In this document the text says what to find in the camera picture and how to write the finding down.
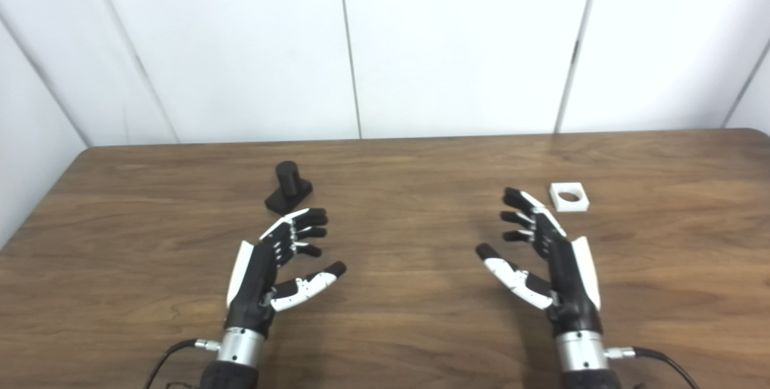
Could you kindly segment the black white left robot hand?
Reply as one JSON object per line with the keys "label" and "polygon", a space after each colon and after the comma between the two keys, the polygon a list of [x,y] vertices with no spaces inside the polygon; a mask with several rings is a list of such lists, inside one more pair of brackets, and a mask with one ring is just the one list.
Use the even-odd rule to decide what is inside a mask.
{"label": "black white left robot hand", "polygon": [[322,256],[306,239],[327,235],[328,222],[325,209],[300,209],[280,217],[255,244],[242,241],[229,280],[225,329],[267,338],[277,313],[306,303],[346,273],[347,266],[337,261],[304,277],[277,281],[278,271],[297,255]]}

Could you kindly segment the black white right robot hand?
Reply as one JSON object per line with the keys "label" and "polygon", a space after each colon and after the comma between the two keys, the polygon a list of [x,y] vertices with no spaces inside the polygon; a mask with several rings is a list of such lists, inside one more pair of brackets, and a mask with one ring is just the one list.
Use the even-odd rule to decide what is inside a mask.
{"label": "black white right robot hand", "polygon": [[500,212],[500,218],[520,227],[504,232],[503,240],[531,245],[547,263],[549,278],[520,268],[487,243],[475,249],[484,266],[512,294],[544,310],[556,337],[578,331],[602,334],[599,280],[588,239],[570,240],[550,210],[523,190],[505,188],[502,200],[511,209]]}

